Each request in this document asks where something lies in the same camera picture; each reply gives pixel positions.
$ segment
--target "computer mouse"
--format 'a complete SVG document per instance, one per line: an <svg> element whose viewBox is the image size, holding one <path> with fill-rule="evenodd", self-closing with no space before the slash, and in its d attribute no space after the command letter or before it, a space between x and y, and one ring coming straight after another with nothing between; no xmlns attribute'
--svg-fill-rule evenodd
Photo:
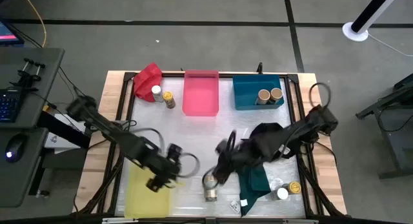
<svg viewBox="0 0 413 224"><path fill-rule="evenodd" d="M26 134L16 134L7 143L6 146L6 161L15 163L21 159L25 151L25 145L28 136Z"/></svg>

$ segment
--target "white cap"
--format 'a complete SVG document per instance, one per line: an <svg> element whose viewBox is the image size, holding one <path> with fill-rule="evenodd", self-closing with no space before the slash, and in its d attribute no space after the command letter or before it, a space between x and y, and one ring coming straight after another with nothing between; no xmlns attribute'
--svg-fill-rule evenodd
<svg viewBox="0 0 413 224"><path fill-rule="evenodd" d="M277 197L279 199L287 199L288 198L288 191L285 188L279 188L277 190Z"/></svg>
<svg viewBox="0 0 413 224"><path fill-rule="evenodd" d="M162 92L162 89L159 85L155 85L152 87L152 93L153 94L160 94Z"/></svg>

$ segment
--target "blue container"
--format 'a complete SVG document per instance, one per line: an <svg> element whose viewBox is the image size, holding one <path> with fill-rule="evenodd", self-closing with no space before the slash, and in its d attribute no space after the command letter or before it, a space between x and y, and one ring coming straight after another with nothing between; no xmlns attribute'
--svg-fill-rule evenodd
<svg viewBox="0 0 413 224"><path fill-rule="evenodd" d="M258 92L261 89L266 89L269 92L273 88L281 89L277 75L234 76L232 83L234 85L236 110L270 109L278 108L284 104L284 97L282 97L275 105L255 105Z"/></svg>

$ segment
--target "white stand base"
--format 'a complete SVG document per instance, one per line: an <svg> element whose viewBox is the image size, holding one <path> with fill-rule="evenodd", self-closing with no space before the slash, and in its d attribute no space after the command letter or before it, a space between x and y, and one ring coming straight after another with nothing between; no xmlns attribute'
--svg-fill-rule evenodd
<svg viewBox="0 0 413 224"><path fill-rule="evenodd" d="M366 40L368 38L368 30L366 30L365 32L363 32L361 34L357 34L351 29L352 24L353 24L353 22L349 22L349 23L345 23L343 25L343 34L348 39L353 40L353 41L364 41L364 40Z"/></svg>

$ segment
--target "wooden table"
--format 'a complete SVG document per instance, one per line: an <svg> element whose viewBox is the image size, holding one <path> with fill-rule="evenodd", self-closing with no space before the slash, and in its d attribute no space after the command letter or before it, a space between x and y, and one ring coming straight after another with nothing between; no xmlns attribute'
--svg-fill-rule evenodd
<svg viewBox="0 0 413 224"><path fill-rule="evenodd" d="M124 74L125 71L108 71L106 77L106 82L103 88L103 93L99 106L99 113L108 118L109 120L114 120L116 117L117 106L119 103ZM304 111L305 114L307 114L308 111L310 111L310 109L312 108L308 99L308 92L310 90L311 85L316 83L316 75L303 73L298 74L298 78L301 89L301 97L303 99ZM131 93L131 88L132 83L129 83L125 97L129 97ZM296 114L296 119L299 120L300 116L298 112L297 99L295 96L296 91L294 90L294 86L291 86L291 89L293 105L295 110L294 113ZM319 96L319 91L317 87L314 88L312 91L312 99L314 103L321 102L321 98ZM128 102L129 100L125 99L122 120L124 120L126 117ZM90 144L93 145L94 143L97 143L101 140L103 140L101 134L94 134L92 136ZM331 148L331 142L329 137L320 136L319 142ZM79 209L83 208L87 204L87 202L92 198L92 196L96 193L96 191L101 185L101 182L103 180L103 174L105 173L109 145L109 142L102 143L99 146L94 147L93 149L88 151L76 196L76 205L79 207ZM341 185L337 173L336 164L334 163L334 157L329 151L319 146L318 144L314 145L313 156L319 186L323 189L324 193L328 196L329 200L333 202L333 204L339 211L341 211L342 213L347 213L343 200L343 194L341 192ZM310 194L312 210L316 213L314 193L309 184L307 184L307 187L308 193ZM109 187L108 194L106 195L106 203L104 210L107 210L107 208L109 207L111 196L112 187Z"/></svg>

